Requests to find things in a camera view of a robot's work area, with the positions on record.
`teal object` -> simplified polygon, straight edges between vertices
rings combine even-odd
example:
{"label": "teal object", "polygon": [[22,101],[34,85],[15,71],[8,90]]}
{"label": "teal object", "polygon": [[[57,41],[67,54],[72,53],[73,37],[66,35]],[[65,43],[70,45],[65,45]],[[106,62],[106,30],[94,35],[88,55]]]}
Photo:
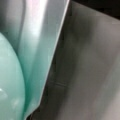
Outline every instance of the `teal object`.
{"label": "teal object", "polygon": [[69,0],[9,0],[7,16],[2,14],[1,32],[18,56],[25,81],[22,120],[40,104],[68,4]]}
{"label": "teal object", "polygon": [[25,86],[18,58],[0,33],[0,120],[22,120]]}

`teal plastic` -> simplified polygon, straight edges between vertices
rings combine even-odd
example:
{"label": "teal plastic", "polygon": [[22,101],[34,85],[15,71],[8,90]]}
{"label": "teal plastic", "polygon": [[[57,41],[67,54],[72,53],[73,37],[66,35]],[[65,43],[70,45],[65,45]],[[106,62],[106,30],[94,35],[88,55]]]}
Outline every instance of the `teal plastic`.
{"label": "teal plastic", "polygon": [[0,120],[22,120],[25,86],[18,58],[0,33]]}
{"label": "teal plastic", "polygon": [[8,22],[3,24],[2,33],[13,46],[22,67],[25,80],[22,119],[25,120],[40,104],[69,0],[13,1],[19,4],[10,4],[11,12],[8,11]]}

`gray surface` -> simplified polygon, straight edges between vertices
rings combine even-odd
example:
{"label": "gray surface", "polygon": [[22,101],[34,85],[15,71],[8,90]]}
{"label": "gray surface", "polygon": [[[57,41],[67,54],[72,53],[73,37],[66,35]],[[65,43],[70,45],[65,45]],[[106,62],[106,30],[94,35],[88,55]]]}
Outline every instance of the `gray surface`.
{"label": "gray surface", "polygon": [[66,87],[52,88],[39,118],[119,120],[120,21],[72,2],[59,50],[55,81]]}

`dark background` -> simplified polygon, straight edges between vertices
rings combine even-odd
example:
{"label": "dark background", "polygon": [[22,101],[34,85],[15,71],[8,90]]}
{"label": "dark background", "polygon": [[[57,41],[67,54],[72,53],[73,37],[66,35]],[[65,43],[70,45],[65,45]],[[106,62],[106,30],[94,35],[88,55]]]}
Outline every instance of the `dark background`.
{"label": "dark background", "polygon": [[120,0],[74,0],[80,4],[120,19]]}

